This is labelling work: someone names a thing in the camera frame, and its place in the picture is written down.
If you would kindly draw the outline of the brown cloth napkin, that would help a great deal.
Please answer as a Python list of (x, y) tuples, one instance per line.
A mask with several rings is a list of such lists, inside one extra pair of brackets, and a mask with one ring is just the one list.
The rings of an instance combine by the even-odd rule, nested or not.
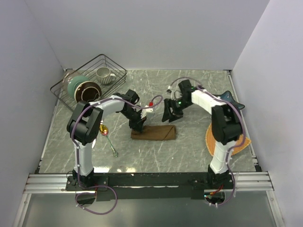
[(175, 140), (176, 139), (175, 125), (145, 125), (142, 132), (132, 130), (131, 138), (133, 140)]

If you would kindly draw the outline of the iridescent spoon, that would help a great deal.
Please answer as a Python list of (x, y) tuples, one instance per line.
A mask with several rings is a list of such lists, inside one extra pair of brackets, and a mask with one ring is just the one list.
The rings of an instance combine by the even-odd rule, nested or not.
[(112, 142), (111, 142), (111, 140), (110, 140), (110, 138), (108, 136), (109, 135), (109, 129), (108, 129), (108, 127), (106, 125), (104, 125), (103, 123), (101, 123), (100, 127), (99, 127), (99, 131), (100, 131), (100, 134), (102, 136), (104, 136), (108, 140), (108, 142), (110, 144), (110, 147), (111, 147), (111, 150), (113, 152), (113, 156), (114, 157), (118, 157), (118, 152), (114, 148), (114, 146), (113, 146), (113, 144), (112, 144)]

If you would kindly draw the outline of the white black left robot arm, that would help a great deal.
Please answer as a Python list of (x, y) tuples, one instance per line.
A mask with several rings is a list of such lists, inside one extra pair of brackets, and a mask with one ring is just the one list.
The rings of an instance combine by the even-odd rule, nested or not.
[(78, 102), (67, 124), (67, 131), (74, 145), (75, 166), (72, 172), (77, 185), (89, 190), (95, 185), (92, 164), (92, 142), (97, 138), (101, 122), (110, 114), (121, 113), (129, 120), (129, 127), (138, 133), (143, 131), (146, 118), (142, 110), (135, 110), (140, 100), (137, 93), (128, 90), (126, 94), (115, 93), (96, 102)]

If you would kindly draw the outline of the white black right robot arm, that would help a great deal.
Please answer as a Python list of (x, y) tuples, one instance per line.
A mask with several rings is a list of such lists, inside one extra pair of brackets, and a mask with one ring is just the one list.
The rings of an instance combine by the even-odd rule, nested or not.
[(218, 188), (232, 180), (229, 166), (232, 152), (240, 136), (245, 136), (240, 110), (245, 106), (236, 102), (229, 91), (221, 96), (209, 93), (202, 85), (194, 87), (189, 79), (179, 84), (181, 97), (164, 99), (162, 121), (173, 122), (183, 117), (183, 110), (191, 105), (203, 108), (211, 115), (211, 129), (215, 140), (214, 154), (208, 167), (206, 182), (211, 188)]

